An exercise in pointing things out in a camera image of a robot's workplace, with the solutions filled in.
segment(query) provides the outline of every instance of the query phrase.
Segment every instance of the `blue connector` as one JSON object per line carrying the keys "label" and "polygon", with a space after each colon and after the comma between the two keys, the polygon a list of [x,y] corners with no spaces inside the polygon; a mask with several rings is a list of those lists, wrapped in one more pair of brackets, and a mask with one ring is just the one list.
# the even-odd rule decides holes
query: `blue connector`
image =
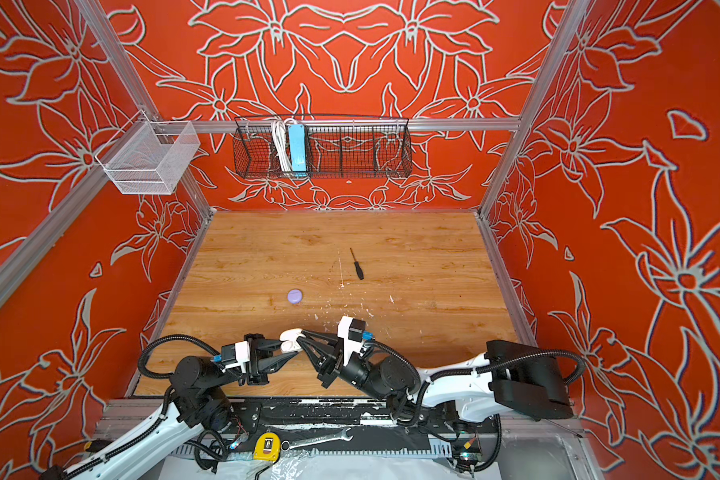
{"label": "blue connector", "polygon": [[291,168],[297,177],[307,176],[307,156],[304,142],[304,125],[289,125],[288,143],[291,146]]}

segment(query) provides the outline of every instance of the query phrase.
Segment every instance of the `wire basket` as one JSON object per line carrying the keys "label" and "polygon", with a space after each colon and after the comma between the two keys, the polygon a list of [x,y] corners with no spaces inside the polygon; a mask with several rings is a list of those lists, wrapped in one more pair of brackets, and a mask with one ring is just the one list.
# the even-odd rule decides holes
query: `wire basket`
{"label": "wire basket", "polygon": [[192,122],[178,135],[156,134],[142,121],[128,132],[125,145],[102,163],[104,172],[123,194],[172,194],[200,147]]}
{"label": "wire basket", "polygon": [[[406,118],[300,116],[305,127],[306,172],[284,172],[272,139],[273,120],[288,115],[239,117],[233,137],[235,172],[243,178],[406,178],[412,169]],[[290,146],[286,142],[288,157]]]}

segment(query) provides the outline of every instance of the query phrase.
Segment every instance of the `aluminum frame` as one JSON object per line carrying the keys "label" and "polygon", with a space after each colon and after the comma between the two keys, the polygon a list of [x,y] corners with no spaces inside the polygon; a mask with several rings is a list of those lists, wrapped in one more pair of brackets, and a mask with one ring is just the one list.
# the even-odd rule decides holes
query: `aluminum frame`
{"label": "aluminum frame", "polygon": [[528,325],[528,319],[523,311],[523,304],[520,302],[518,292],[512,286],[512,279],[507,271],[507,266],[504,264],[504,259],[501,258],[499,247],[496,244],[493,232],[490,231],[488,221],[480,218],[479,214],[474,216],[478,222],[480,235],[483,237],[483,244],[488,252],[490,265],[494,269],[501,296],[504,298],[504,304],[507,305],[507,313],[509,313],[509,318],[512,320],[514,331],[518,334],[518,341],[525,345],[538,346],[536,337],[531,331],[530,325]]}
{"label": "aluminum frame", "polygon": [[[308,127],[341,127],[341,126],[374,126],[389,125],[394,121],[389,119],[358,118],[355,120],[298,120],[300,124]],[[180,128],[171,122],[156,122],[156,131],[164,134],[178,134]],[[269,120],[240,120],[243,125],[251,127],[269,128],[272,123]],[[192,125],[198,134],[233,134],[237,129],[234,121],[220,120],[193,120]],[[520,126],[519,117],[510,118],[411,118],[408,120],[408,130],[411,132],[432,132],[432,131],[470,131],[470,130],[498,130],[513,131]]]}
{"label": "aluminum frame", "polygon": [[[112,148],[105,153],[104,159],[108,160],[125,145],[134,131],[129,128],[115,140]],[[19,248],[3,262],[0,266],[0,308],[108,181],[109,178],[101,168],[93,168],[89,171],[67,197],[63,198],[59,205],[27,236]]]}
{"label": "aluminum frame", "polygon": [[134,100],[136,107],[144,112],[149,120],[161,120],[155,102],[146,90],[128,52],[118,40],[117,33],[101,4],[98,0],[75,0],[75,3],[80,9],[80,14],[83,15],[87,27],[99,41],[99,45],[104,50],[117,76],[120,77],[120,81],[123,82],[128,94]]}
{"label": "aluminum frame", "polygon": [[571,0],[568,2],[563,19],[560,21],[560,25],[557,27],[557,31],[552,37],[552,42],[550,42],[547,49],[547,55],[541,63],[536,82],[534,82],[534,85],[531,87],[528,100],[520,112],[520,125],[509,140],[509,144],[499,160],[499,165],[496,167],[496,170],[494,170],[494,175],[485,192],[485,196],[483,196],[483,200],[480,202],[479,211],[480,216],[483,218],[488,217],[490,207],[496,203],[499,192],[501,192],[501,186],[507,179],[512,164],[515,162],[525,139],[528,138],[530,130],[534,126],[536,117],[541,109],[541,104],[544,102],[547,91],[549,91],[552,81],[557,74],[557,70],[563,62],[568,45],[574,39],[576,30],[584,18],[589,4],[590,0]]}
{"label": "aluminum frame", "polygon": [[[163,333],[163,328],[165,328],[165,325],[168,322],[168,316],[170,315],[173,306],[176,304],[176,299],[179,298],[179,292],[181,292],[181,287],[184,285],[184,281],[190,274],[192,264],[195,263],[197,253],[200,251],[200,246],[202,245],[202,241],[206,237],[206,233],[208,232],[211,221],[213,220],[213,215],[216,211],[209,208],[209,212],[210,214],[204,219],[202,226],[200,227],[200,231],[197,232],[197,236],[195,236],[195,239],[192,242],[192,247],[186,255],[186,260],[184,260],[184,264],[181,266],[179,275],[176,277],[176,281],[173,283],[173,287],[171,287],[170,294],[168,295],[168,300],[163,307],[163,311],[160,312],[160,318],[157,319],[155,329],[152,331],[152,335],[150,336],[150,342],[154,342],[155,340],[159,339],[160,334]],[[139,369],[136,368],[136,370],[134,371],[134,375],[130,378],[130,381],[128,382],[128,388],[126,389],[125,397],[130,397],[134,394],[136,387],[139,385],[140,378],[141,374],[139,373]]]}
{"label": "aluminum frame", "polygon": [[179,180],[179,182],[181,182],[183,187],[186,188],[186,192],[189,194],[203,218],[206,221],[210,221],[216,211],[208,205],[208,199],[202,194],[200,184],[197,183],[197,179],[194,175],[192,175],[192,172],[190,172],[190,167],[187,167],[186,170],[184,170],[184,175],[181,176],[181,180]]}
{"label": "aluminum frame", "polygon": [[574,468],[576,480],[604,480],[588,438],[568,437],[563,440],[563,445],[568,452],[568,461]]}

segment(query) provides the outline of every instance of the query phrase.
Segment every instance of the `white wire basket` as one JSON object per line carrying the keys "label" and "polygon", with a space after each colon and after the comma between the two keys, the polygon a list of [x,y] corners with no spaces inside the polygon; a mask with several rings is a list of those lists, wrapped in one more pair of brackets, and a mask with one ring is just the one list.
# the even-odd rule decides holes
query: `white wire basket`
{"label": "white wire basket", "polygon": [[156,134],[148,121],[132,128],[125,145],[102,163],[104,172],[123,194],[172,194],[200,147],[192,122],[178,135]]}

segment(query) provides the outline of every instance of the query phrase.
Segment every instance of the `purple round object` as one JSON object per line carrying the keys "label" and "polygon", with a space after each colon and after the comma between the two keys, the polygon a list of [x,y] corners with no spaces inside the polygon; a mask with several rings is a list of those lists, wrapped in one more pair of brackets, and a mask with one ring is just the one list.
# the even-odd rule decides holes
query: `purple round object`
{"label": "purple round object", "polygon": [[301,302],[302,298],[304,298],[304,294],[302,294],[302,292],[298,288],[295,288],[288,292],[288,302],[293,303],[294,305],[298,302]]}

